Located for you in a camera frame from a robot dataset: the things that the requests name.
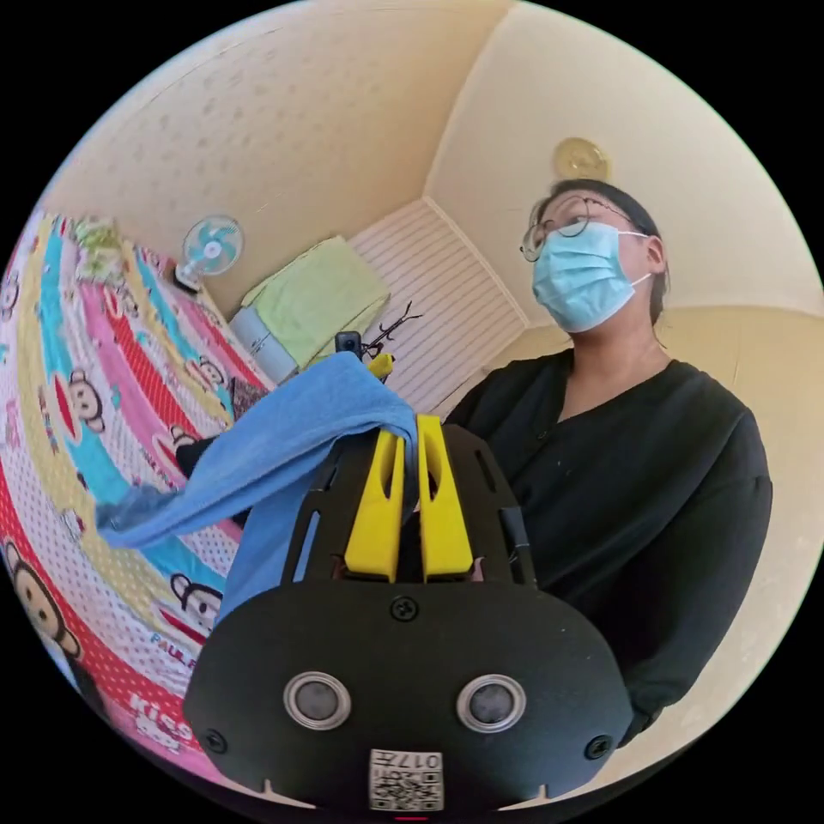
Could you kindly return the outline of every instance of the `electric fan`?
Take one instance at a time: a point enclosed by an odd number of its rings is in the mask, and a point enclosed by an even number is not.
[[[204,218],[183,241],[183,261],[174,271],[175,280],[199,292],[204,276],[222,275],[240,257],[243,233],[231,217]]]

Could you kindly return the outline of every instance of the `blue stripe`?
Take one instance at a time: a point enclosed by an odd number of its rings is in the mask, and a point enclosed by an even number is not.
[[[135,260],[137,261],[137,270],[140,272],[140,278],[143,286],[148,293],[148,299],[151,301],[160,322],[163,324],[169,337],[172,339],[172,343],[175,348],[185,361],[195,361],[195,363],[199,363],[200,353],[192,347],[188,338],[182,331],[180,331],[180,325],[177,317],[164,300],[161,291],[157,288],[155,275],[152,273],[152,270],[141,260],[140,253],[137,250],[135,250]],[[229,413],[230,419],[234,421],[232,398],[229,396],[228,390],[225,386],[218,386],[215,391],[217,396],[221,399],[224,408]]]
[[[63,375],[68,382],[74,365],[61,337],[64,324],[60,304],[60,258],[63,240],[56,232],[45,250],[45,264],[40,286],[40,332],[43,341],[43,362],[49,384],[52,375]],[[88,491],[98,501],[114,502],[125,497],[130,484],[120,475],[109,453],[97,435],[81,424],[82,438],[74,445],[64,439],[64,445],[76,469],[83,473]],[[141,550],[146,560],[167,580],[177,572],[189,580],[205,584],[220,592],[226,580],[206,566],[178,538],[167,538]]]

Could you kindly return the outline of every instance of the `eyeglasses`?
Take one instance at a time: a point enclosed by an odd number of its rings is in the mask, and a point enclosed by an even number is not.
[[[564,206],[564,216],[558,221],[541,221],[538,218],[547,208],[550,197],[543,197],[532,208],[530,227],[526,230],[524,241],[521,244],[521,253],[533,264],[540,256],[541,249],[551,232],[558,232],[565,238],[575,238],[589,225],[592,219],[591,204],[606,209],[629,221],[626,215],[613,206],[609,206],[594,197],[572,197]]]

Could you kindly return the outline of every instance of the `ceiling lamp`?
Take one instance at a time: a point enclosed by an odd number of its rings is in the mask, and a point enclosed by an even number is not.
[[[609,180],[609,158],[583,137],[568,137],[555,148],[555,173],[561,179]]]

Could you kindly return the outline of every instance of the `striped wall panel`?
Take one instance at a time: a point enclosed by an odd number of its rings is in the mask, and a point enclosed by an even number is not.
[[[524,323],[481,261],[426,201],[418,200],[349,241],[384,279],[393,323],[412,301],[422,314],[393,334],[397,358],[387,385],[430,413],[521,332]],[[375,324],[365,342],[380,334]]]

